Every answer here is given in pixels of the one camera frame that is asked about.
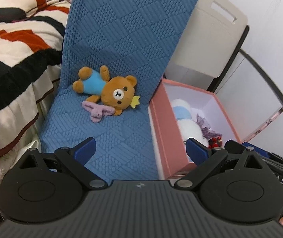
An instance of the teddy bear's foot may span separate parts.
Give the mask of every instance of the teddy bear's foot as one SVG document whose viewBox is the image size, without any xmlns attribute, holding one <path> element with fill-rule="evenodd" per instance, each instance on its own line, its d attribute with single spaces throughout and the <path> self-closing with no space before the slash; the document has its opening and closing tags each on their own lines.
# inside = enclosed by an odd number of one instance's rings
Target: teddy bear's foot
<svg viewBox="0 0 283 238">
<path fill-rule="evenodd" d="M 89 96 L 89 97 L 86 99 L 86 101 L 92 102 L 92 103 L 97 103 L 100 99 L 101 99 L 100 96 L 91 95 L 91 96 Z"/>
<path fill-rule="evenodd" d="M 123 110 L 122 110 L 122 109 L 115 109 L 115 113 L 114 113 L 114 115 L 115 115 L 115 116 L 121 115 L 121 114 L 122 114 L 122 112 L 123 112 Z"/>
<path fill-rule="evenodd" d="M 72 89 L 77 93 L 83 93 L 84 85 L 83 85 L 82 81 L 75 81 L 72 84 Z"/>
<path fill-rule="evenodd" d="M 84 66 L 79 70 L 79 78 L 82 80 L 88 79 L 92 75 L 92 69 Z"/>
<path fill-rule="evenodd" d="M 102 65 L 100 67 L 100 75 L 102 77 L 102 80 L 104 80 L 105 82 L 109 81 L 109 69 L 106 65 Z"/>
</svg>

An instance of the pink bunny ears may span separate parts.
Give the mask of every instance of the pink bunny ears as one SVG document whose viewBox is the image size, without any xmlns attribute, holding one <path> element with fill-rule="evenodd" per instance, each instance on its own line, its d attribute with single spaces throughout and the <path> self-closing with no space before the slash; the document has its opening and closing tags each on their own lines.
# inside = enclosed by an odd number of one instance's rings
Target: pink bunny ears
<svg viewBox="0 0 283 238">
<path fill-rule="evenodd" d="M 95 123 L 99 122 L 103 115 L 113 115 L 115 113 L 115 108 L 113 107 L 98 105 L 88 101 L 83 101 L 82 106 L 91 113 L 91 120 Z"/>
</svg>

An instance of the blue quilted fabric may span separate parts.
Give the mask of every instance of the blue quilted fabric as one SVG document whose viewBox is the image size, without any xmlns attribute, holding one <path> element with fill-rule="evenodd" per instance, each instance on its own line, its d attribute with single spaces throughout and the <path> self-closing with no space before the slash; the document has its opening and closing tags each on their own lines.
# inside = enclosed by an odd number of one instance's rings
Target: blue quilted fabric
<svg viewBox="0 0 283 238">
<path fill-rule="evenodd" d="M 73 0 L 63 46 L 58 95 L 41 133 L 43 151 L 94 137 L 86 167 L 105 181 L 157 179 L 148 103 L 197 0 Z M 81 107 L 72 83 L 87 65 L 106 64 L 111 77 L 134 75 L 141 105 L 99 123 Z"/>
</svg>

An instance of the teddy bear's head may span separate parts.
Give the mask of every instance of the teddy bear's head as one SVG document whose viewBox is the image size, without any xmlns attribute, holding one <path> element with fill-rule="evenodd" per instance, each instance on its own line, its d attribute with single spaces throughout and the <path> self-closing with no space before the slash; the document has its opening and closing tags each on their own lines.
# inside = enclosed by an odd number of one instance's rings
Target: teddy bear's head
<svg viewBox="0 0 283 238">
<path fill-rule="evenodd" d="M 132 75 L 112 78 L 101 92 L 102 103 L 115 109 L 126 109 L 132 102 L 136 84 L 137 80 Z"/>
</svg>

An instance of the open box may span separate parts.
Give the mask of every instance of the open box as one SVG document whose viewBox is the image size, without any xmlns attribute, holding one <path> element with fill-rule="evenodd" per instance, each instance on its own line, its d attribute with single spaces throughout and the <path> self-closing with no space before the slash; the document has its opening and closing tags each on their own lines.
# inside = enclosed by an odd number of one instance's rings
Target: open box
<svg viewBox="0 0 283 238">
<path fill-rule="evenodd" d="M 161 179 L 180 178 L 196 167 L 186 154 L 170 104 L 177 98 L 190 104 L 192 116 L 198 113 L 205 117 L 211 130 L 223 134 L 223 144 L 228 140 L 240 143 L 230 119 L 214 93 L 162 79 L 149 104 L 154 150 L 158 154 L 156 161 Z"/>
</svg>

